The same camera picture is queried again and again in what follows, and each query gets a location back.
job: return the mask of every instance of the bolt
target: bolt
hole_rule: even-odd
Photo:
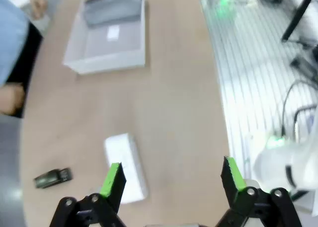
[[[93,202],[96,202],[98,200],[98,196],[94,195],[92,198],[91,198],[91,201]]]
[[[275,196],[281,197],[282,196],[282,192],[280,190],[277,190],[274,192]]]
[[[255,194],[255,191],[250,188],[250,189],[247,190],[247,193],[252,196],[252,195]]]
[[[71,199],[68,199],[68,200],[66,201],[66,205],[67,205],[67,206],[71,205],[71,203],[72,203],[72,200],[71,200]]]

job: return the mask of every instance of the white rectangular object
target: white rectangular object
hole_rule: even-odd
[[[89,28],[83,17],[84,0],[75,17],[63,64],[79,74],[144,67],[145,0],[140,20]]]
[[[145,199],[148,190],[133,138],[129,134],[109,137],[105,140],[104,148],[109,166],[115,162],[121,162],[123,166],[127,182],[121,204]]]

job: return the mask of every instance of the white storage bin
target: white storage bin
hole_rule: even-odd
[[[145,66],[145,0],[140,20],[89,28],[76,14],[63,64],[79,74]]]

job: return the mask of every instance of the striped metal surface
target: striped metal surface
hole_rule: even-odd
[[[261,0],[201,0],[218,68],[230,154],[245,178],[251,176],[248,140],[257,130],[279,132],[283,99],[294,80],[291,60],[301,52],[296,43],[282,44],[292,6]],[[297,40],[297,31],[291,40]],[[317,102],[317,94],[296,86],[286,105],[285,124],[292,131],[295,111]],[[300,117],[306,126],[306,116]]]

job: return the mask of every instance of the tabletop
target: tabletop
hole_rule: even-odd
[[[122,205],[129,227],[214,226],[228,208],[220,173],[228,140],[213,49],[199,0],[147,0],[146,66],[80,76],[62,65],[80,0],[61,0],[34,67],[21,131],[27,226],[49,226],[59,200],[100,187],[106,138],[134,136],[149,196]],[[35,189],[70,167],[74,179]]]

